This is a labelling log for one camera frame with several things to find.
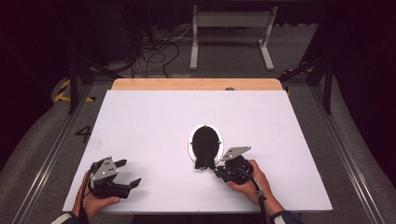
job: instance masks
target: black oval object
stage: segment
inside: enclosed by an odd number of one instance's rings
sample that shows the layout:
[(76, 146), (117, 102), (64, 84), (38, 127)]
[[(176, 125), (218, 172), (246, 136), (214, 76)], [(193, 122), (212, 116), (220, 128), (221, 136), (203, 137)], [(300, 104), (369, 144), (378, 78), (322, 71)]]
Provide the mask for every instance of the black oval object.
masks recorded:
[(211, 127), (203, 126), (192, 136), (192, 151), (196, 156), (195, 169), (216, 169), (215, 157), (219, 153), (220, 137)]

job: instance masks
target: hand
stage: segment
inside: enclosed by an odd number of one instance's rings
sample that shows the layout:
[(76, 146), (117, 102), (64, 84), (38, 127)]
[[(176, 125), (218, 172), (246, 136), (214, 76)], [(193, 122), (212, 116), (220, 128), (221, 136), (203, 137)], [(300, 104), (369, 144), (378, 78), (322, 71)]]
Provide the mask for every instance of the hand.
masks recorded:
[[(88, 175), (88, 172), (85, 173), (85, 175), (84, 175), (82, 184), (79, 187), (79, 190), (78, 190), (78, 193), (76, 196), (75, 205), (72, 210), (72, 212), (77, 217), (78, 217), (78, 211), (79, 211), (79, 206), (80, 206), (81, 192), (83, 191), (84, 180), (87, 175)], [(111, 204), (120, 202), (119, 197), (109, 197), (109, 198), (104, 198), (104, 199), (100, 199), (100, 198), (96, 197), (91, 192), (91, 188), (89, 187), (89, 185), (90, 185), (90, 180), (88, 180), (87, 187), (85, 188), (84, 195), (86, 195), (86, 197), (84, 198), (84, 202), (83, 202), (83, 207), (85, 209), (85, 212), (87, 213), (88, 220), (90, 220), (91, 218), (96, 216), (102, 208), (105, 208), (107, 206), (110, 206)]]
[[(271, 191), (270, 183), (268, 182), (268, 179), (265, 176), (265, 174), (259, 168), (257, 162), (254, 160), (250, 160), (249, 163), (253, 167), (253, 177), (256, 180), (257, 184), (262, 189), (262, 192), (264, 193), (264, 196), (267, 199), (264, 201), (267, 215), (271, 216), (276, 212), (285, 210), (282, 207), (282, 205), (277, 201), (277, 199), (274, 197), (274, 194)], [(254, 184), (251, 182), (251, 180), (249, 180), (248, 182), (242, 185), (237, 185), (232, 181), (228, 181), (227, 186), (230, 187), (230, 189), (245, 194), (245, 196), (255, 204), (259, 204), (259, 199), (256, 195), (257, 190)]]

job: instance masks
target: black cable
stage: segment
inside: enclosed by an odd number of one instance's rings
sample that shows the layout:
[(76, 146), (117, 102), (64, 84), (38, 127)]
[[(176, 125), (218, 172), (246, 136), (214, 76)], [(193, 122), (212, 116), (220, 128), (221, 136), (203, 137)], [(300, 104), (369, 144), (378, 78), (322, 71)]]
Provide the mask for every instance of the black cable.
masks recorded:
[(158, 49), (158, 50), (167, 49), (167, 48), (171, 45), (171, 43), (172, 43), (172, 38), (173, 38), (174, 36), (175, 36), (175, 30), (172, 29), (172, 34), (171, 34), (168, 38), (166, 38), (164, 41), (162, 41), (162, 42), (163, 42), (163, 47), (162, 47), (162, 48), (159, 47), (159, 48), (157, 48), (157, 49)]
[[(156, 54), (162, 55), (163, 58), (162, 58), (161, 60), (159, 60), (159, 61), (152, 61), (151, 58), (152, 58), (154, 55), (156, 55)], [(149, 64), (150, 64), (150, 63), (161, 63), (161, 62), (165, 61), (165, 59), (166, 59), (166, 55), (165, 55), (164, 53), (162, 53), (162, 52), (155, 52), (155, 53), (151, 54), (151, 55), (148, 57), (148, 59), (147, 59), (146, 61), (144, 60), (144, 61), (146, 62), (146, 70), (145, 70), (145, 72), (146, 72), (146, 73), (151, 73), (151, 72), (162, 72), (161, 70), (157, 70), (157, 69), (149, 70)]]
[(173, 43), (173, 42), (172, 42), (172, 44), (173, 44), (173, 45), (176, 47), (176, 49), (177, 49), (177, 55), (176, 55), (173, 59), (171, 59), (169, 62), (167, 62), (167, 63), (165, 63), (165, 64), (163, 65), (163, 73), (164, 73), (167, 77), (171, 77), (171, 76), (169, 76), (169, 75), (166, 73), (166, 70), (165, 70), (166, 65), (168, 65), (169, 63), (171, 63), (172, 61), (174, 61), (174, 60), (177, 58), (178, 54), (180, 53), (180, 49), (178, 48), (178, 46), (177, 46), (175, 43)]
[(91, 168), (87, 175), (85, 176), (85, 179), (83, 181), (83, 187), (82, 187), (82, 192), (80, 195), (80, 199), (79, 199), (79, 211), (78, 211), (78, 220), (81, 224), (88, 224), (90, 223), (88, 221), (88, 215), (84, 209), (84, 199), (85, 197), (90, 193), (88, 192), (87, 194), (85, 194), (85, 189), (87, 188), (87, 184), (88, 184), (88, 180), (90, 179), (90, 175), (92, 172), (93, 168)]
[(134, 63), (134, 69), (139, 73), (140, 76), (142, 77), (148, 77), (144, 72), (143, 72), (143, 66), (140, 63), (140, 60), (137, 59), (137, 63), (140, 65), (140, 67), (142, 68), (142, 72), (139, 71), (139, 69), (136, 68), (136, 63)]
[(253, 182), (254, 187), (256, 188), (257, 192), (259, 192), (259, 204), (260, 204), (260, 210), (262, 212), (262, 224), (267, 224), (267, 215), (265, 212), (265, 205), (264, 205), (264, 201), (266, 200), (266, 198), (264, 197), (264, 192), (262, 192), (262, 190), (260, 189), (259, 184), (257, 184), (256, 180), (249, 175), (248, 173), (246, 173), (244, 170), (240, 169), (240, 168), (236, 168), (238, 171), (242, 172), (245, 176), (247, 176), (251, 182)]

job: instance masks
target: white table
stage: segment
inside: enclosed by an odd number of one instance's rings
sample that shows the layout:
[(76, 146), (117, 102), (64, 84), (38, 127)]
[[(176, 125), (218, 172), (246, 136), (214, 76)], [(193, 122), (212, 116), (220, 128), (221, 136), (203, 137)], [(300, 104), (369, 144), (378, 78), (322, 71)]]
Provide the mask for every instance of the white table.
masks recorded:
[(108, 91), (64, 211), (73, 207), (92, 162), (112, 156), (114, 161), (128, 160), (114, 182), (142, 181), (128, 199), (105, 212), (258, 212), (258, 206), (230, 190), (210, 169), (194, 169), (188, 138), (203, 123), (220, 131), (225, 149), (252, 147), (244, 157), (258, 162), (286, 209), (332, 210), (284, 91)]

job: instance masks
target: metal frame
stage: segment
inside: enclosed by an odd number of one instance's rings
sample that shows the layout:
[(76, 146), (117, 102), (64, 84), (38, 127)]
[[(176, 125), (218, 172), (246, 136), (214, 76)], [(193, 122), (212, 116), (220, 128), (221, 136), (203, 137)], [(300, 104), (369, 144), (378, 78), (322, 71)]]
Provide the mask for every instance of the metal frame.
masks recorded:
[[(84, 99), (87, 98), (91, 87), (92, 86), (88, 85), (83, 86), (83, 89), (78, 97), (81, 102), (84, 102)], [(40, 196), (41, 191), (46, 185), (47, 180), (50, 177), (50, 173), (52, 172), (52, 169), (55, 166), (55, 163), (62, 152), (66, 136), (69, 134), (72, 124), (75, 121), (78, 111), (81, 109), (82, 105), (83, 104), (77, 104), (76, 111), (66, 118), (64, 125), (62, 126), (61, 131), (59, 132), (54, 144), (52, 145), (52, 148), (50, 149), (47, 158), (44, 160), (43, 165), (41, 166), (40, 170), (37, 173), (37, 176), (35, 177), (32, 187), (30, 187), (29, 192), (26, 194), (26, 197), (24, 198), (20, 209), (18, 210), (11, 223), (25, 223), (27, 221), (27, 218), (32, 213), (35, 203), (37, 202), (38, 197)]]
[(376, 206), (372, 195), (370, 194), (366, 180), (361, 173), (361, 169), (353, 158), (352, 153), (347, 148), (347, 144), (345, 144), (343, 138), (341, 137), (333, 117), (327, 113), (327, 109), (324, 106), (321, 106), (323, 99), (318, 87), (310, 87), (310, 90), (323, 118), (326, 121), (327, 126), (332, 133), (333, 140), (337, 145), (338, 155), (340, 156), (340, 159), (346, 168), (346, 172), (349, 175), (350, 181), (352, 182), (352, 185), (356, 190), (359, 199), (361, 200), (363, 209), (366, 212), (367, 217), (370, 219), (370, 223), (385, 223), (384, 218), (382, 218), (379, 209)]
[(258, 42), (267, 70), (273, 71), (274, 65), (268, 52), (267, 44), (274, 24), (276, 10), (277, 7), (272, 7), (269, 12), (199, 12), (197, 6), (194, 6), (190, 69), (196, 70), (198, 68), (198, 27), (237, 26), (261, 27), (265, 29), (263, 39), (259, 39)]

